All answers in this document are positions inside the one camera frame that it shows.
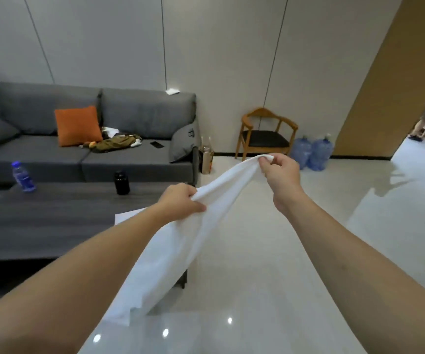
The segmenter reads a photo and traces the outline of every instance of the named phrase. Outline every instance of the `gray sofa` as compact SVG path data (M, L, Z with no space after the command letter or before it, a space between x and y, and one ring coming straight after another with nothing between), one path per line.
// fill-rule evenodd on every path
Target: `gray sofa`
M90 105L100 125L138 134L142 145L109 153L59 147L54 110ZM11 163L20 161L35 182L110 182L124 170L131 182L196 185L200 138L191 93L0 83L0 183L14 182Z

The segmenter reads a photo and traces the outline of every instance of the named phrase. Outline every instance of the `dark wooden table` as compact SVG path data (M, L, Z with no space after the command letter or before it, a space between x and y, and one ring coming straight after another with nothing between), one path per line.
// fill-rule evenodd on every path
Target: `dark wooden table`
M33 193L13 186L0 198L0 293L113 226L116 213L152 205L168 185L131 183L124 196L113 183L40 183Z

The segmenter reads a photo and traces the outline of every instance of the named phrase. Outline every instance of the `black chair seat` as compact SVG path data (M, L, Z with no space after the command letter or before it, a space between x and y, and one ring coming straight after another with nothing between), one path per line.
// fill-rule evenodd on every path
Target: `black chair seat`
M248 130L242 132L244 142L247 140ZM270 130L252 130L248 146L257 148L287 148L289 142L280 134Z

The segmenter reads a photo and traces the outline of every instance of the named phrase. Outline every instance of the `hand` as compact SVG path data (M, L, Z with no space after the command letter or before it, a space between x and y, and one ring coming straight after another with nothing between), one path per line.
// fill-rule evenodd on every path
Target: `hand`
M191 200L196 192L196 188L191 185L170 185L154 206L159 209L166 223L183 220L194 213L206 211L205 205Z
M274 159L258 159L268 185L273 190L273 203L280 213L287 216L289 205L306 196L301 187L299 164L284 154L270 154Z

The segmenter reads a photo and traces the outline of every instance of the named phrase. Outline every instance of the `large plastic water bottle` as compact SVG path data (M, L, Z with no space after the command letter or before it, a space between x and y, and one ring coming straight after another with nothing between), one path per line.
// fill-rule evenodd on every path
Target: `large plastic water bottle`
M31 177L29 176L29 173L21 166L20 161L15 161L12 163L12 175L14 176L17 183L21 186L22 191L32 192L36 189Z
M307 166L314 171L322 171L326 168L327 162L334 151L334 145L329 140L330 135L324 139L316 140L312 144L312 154L307 161Z
M293 148L289 154L291 159L294 159L299 164L299 169L303 170L312 153L312 144L303 136L301 139L296 139L293 143Z

